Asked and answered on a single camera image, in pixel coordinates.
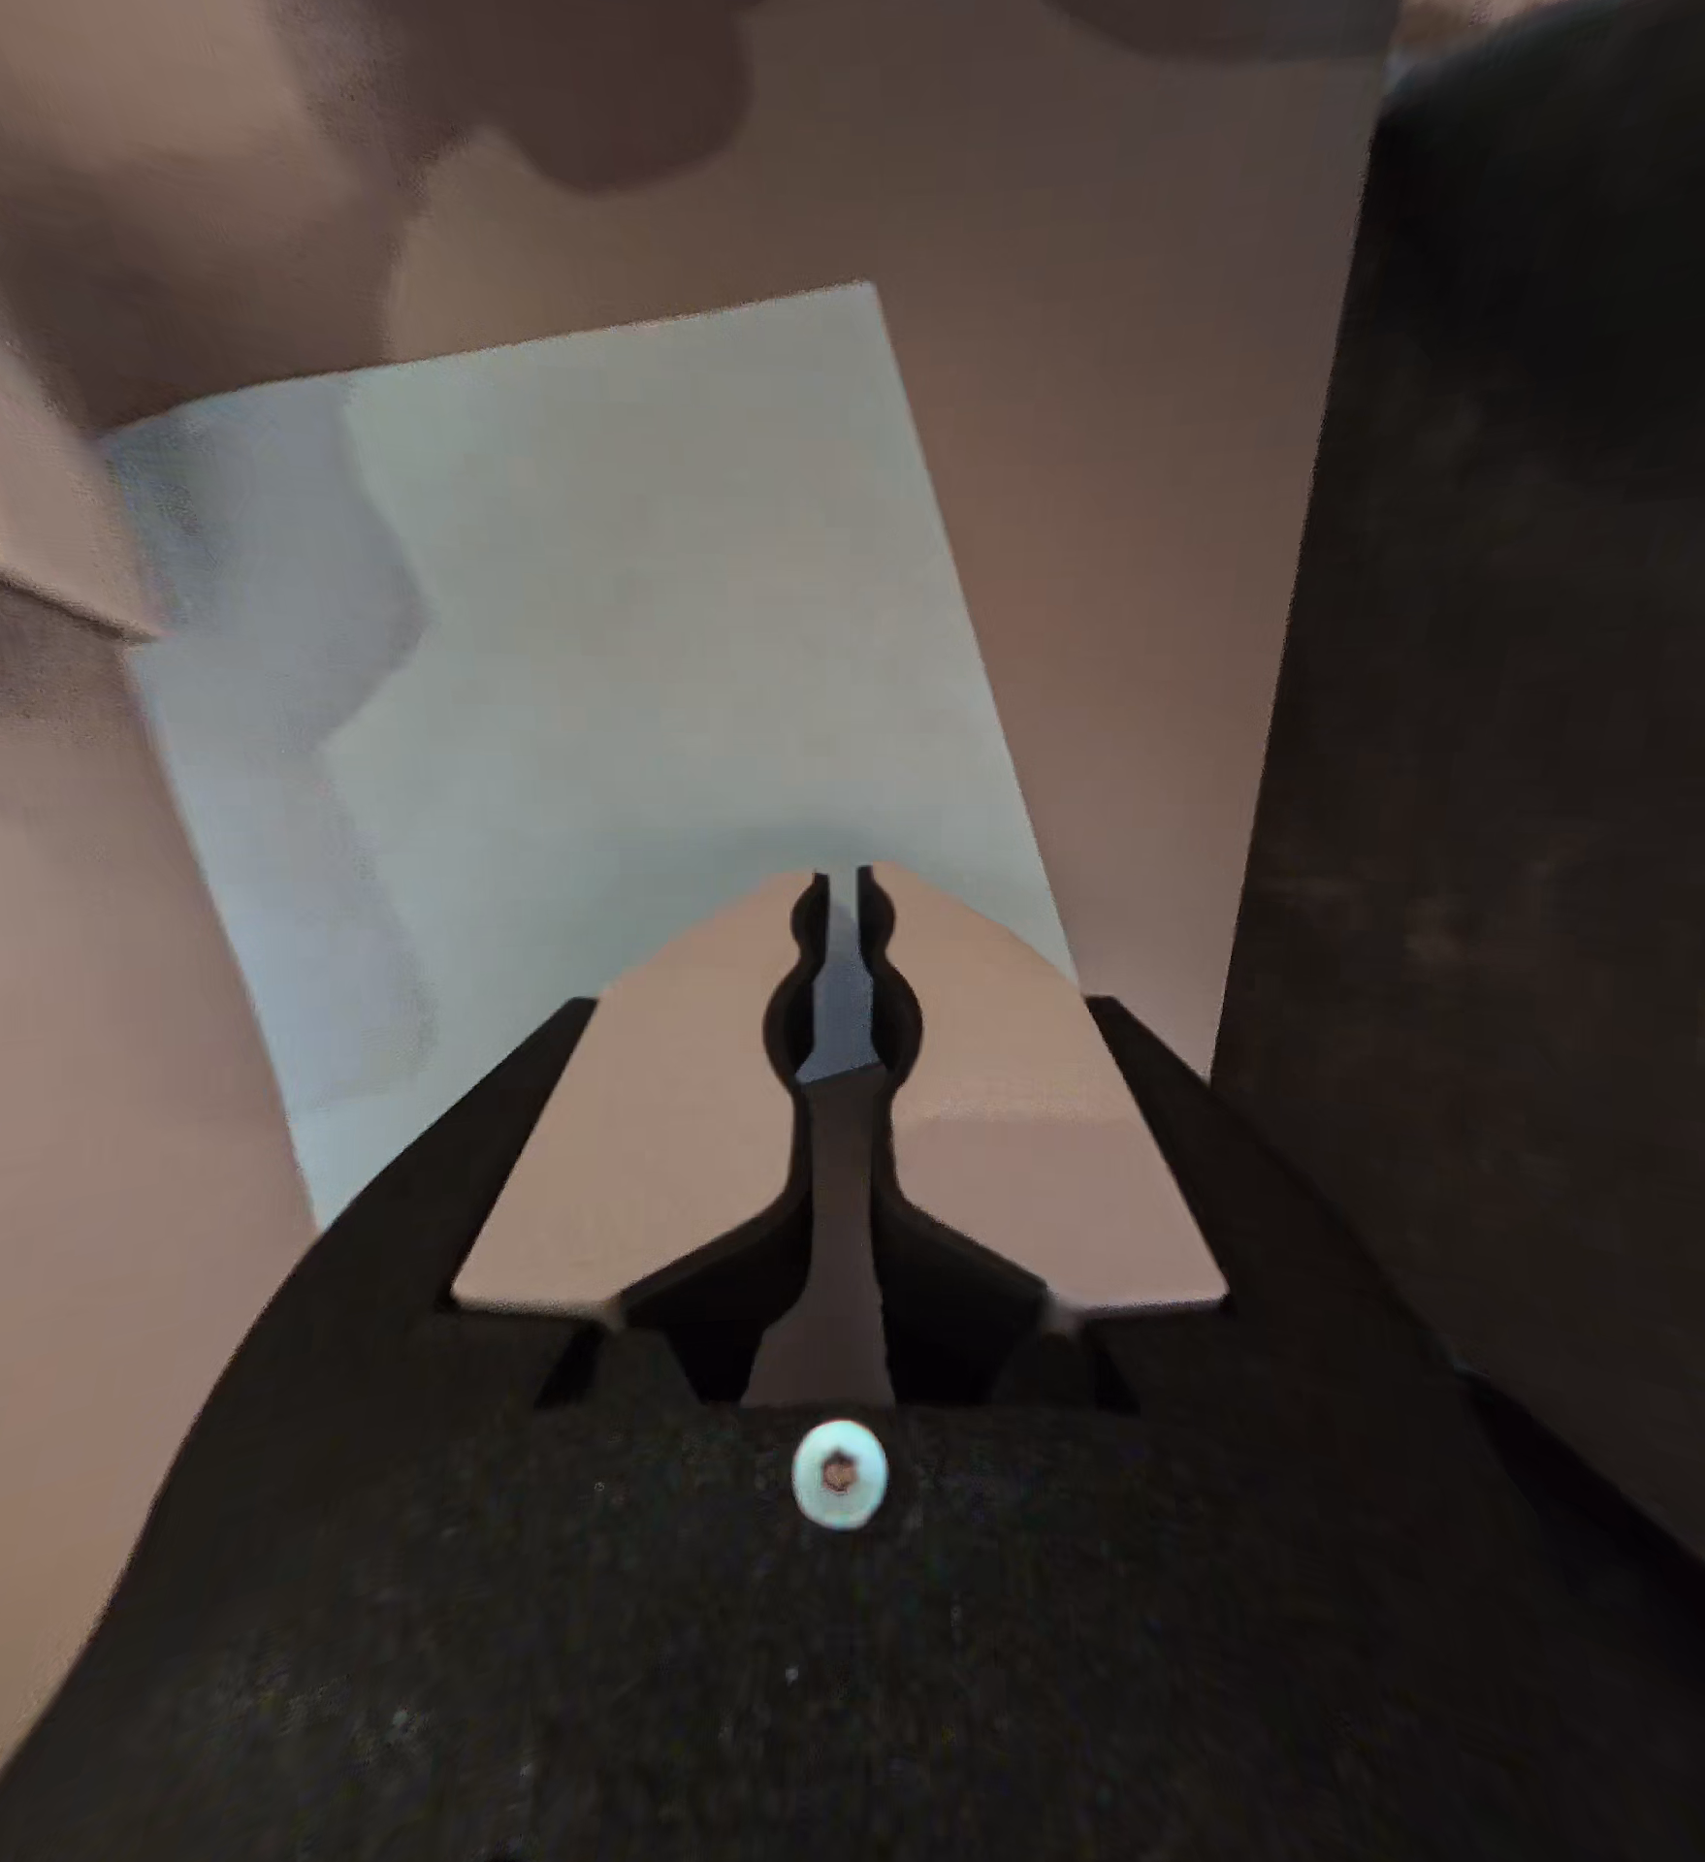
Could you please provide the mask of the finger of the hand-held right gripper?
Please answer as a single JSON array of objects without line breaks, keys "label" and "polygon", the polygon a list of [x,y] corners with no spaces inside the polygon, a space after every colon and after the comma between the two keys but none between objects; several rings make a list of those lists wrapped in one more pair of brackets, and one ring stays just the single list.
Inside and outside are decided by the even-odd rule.
[{"label": "finger of the hand-held right gripper", "polygon": [[112,474],[1,325],[0,584],[127,645],[163,632]]}]

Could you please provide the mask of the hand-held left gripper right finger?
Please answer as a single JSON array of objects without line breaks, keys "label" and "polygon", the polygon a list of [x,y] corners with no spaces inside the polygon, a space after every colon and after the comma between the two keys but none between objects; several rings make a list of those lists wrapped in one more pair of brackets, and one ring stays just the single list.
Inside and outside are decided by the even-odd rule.
[{"label": "hand-held left gripper right finger", "polygon": [[902,1406],[1061,1361],[1093,1403],[1107,1323],[1211,1314],[1228,1280],[1079,987],[921,875],[857,875],[873,1049],[869,1241]]}]

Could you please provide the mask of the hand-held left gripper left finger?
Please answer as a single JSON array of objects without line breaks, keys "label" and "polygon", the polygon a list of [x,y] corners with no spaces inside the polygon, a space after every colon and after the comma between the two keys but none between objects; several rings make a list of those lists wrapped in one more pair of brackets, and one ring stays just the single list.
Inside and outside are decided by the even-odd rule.
[{"label": "hand-held left gripper left finger", "polygon": [[831,882],[772,875],[623,974],[456,1279],[470,1314],[663,1338],[737,1405],[810,1279],[813,990]]}]

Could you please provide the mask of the floral origami paper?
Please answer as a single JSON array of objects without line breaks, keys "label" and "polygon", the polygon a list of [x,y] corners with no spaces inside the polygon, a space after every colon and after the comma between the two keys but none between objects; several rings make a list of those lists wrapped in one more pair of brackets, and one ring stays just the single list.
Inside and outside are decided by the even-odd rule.
[{"label": "floral origami paper", "polygon": [[565,1001],[891,861],[1074,960],[873,287],[104,444],[141,710],[317,1227]]}]

